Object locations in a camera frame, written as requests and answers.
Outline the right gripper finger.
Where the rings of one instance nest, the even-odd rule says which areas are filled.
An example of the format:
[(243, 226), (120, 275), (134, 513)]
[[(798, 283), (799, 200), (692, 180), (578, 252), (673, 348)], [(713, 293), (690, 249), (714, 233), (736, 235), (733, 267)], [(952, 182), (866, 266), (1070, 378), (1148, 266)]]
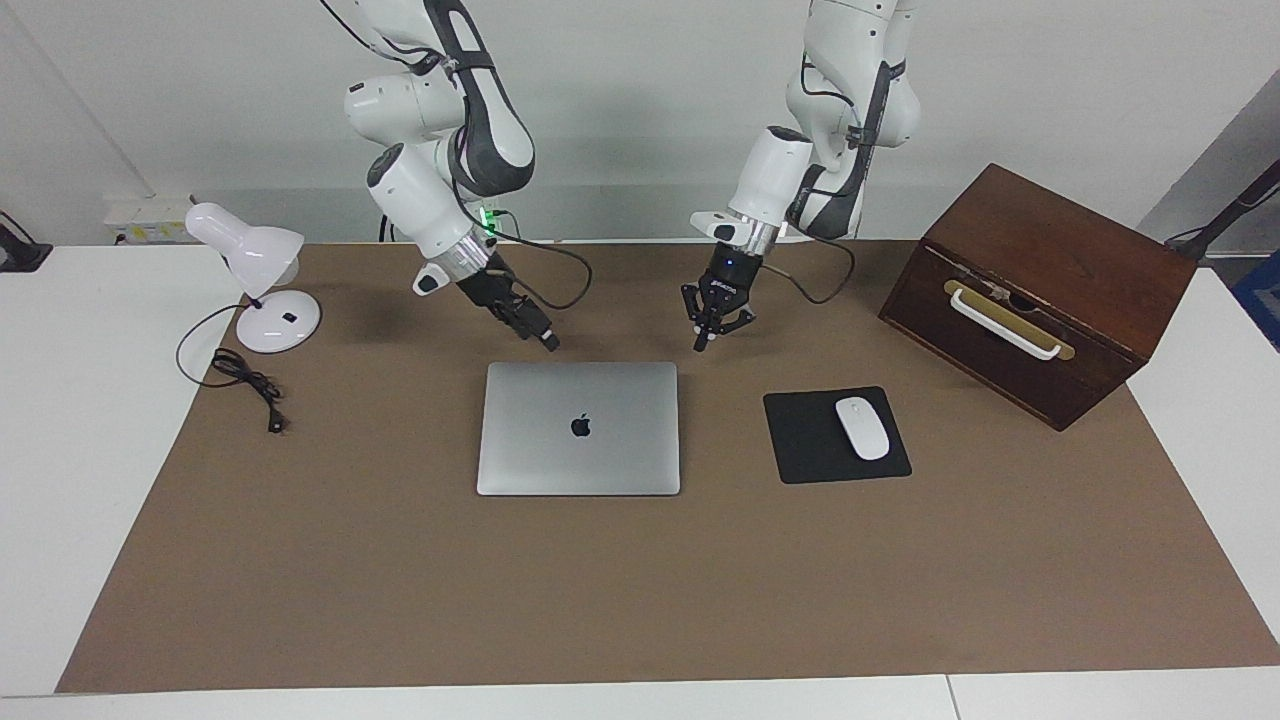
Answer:
[(561, 346), (548, 315), (527, 295), (506, 293), (506, 324), (521, 340), (536, 340), (547, 351)]
[(538, 340), (550, 351), (550, 319), (536, 304), (494, 304), (492, 313), (521, 340)]

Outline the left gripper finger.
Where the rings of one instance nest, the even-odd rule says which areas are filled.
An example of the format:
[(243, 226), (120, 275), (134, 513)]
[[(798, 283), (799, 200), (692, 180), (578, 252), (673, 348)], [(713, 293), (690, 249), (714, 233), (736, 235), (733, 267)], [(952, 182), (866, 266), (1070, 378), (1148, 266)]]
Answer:
[(699, 354), (704, 352), (713, 334), (710, 333), (710, 319), (700, 287), (698, 284), (684, 284), (682, 300), (685, 311), (692, 323), (692, 329), (696, 336), (692, 343), (692, 350)]
[(704, 347), (713, 340), (733, 333), (749, 325), (756, 319), (750, 307), (740, 307), (731, 319), (724, 319), (719, 313), (707, 311), (704, 316)]

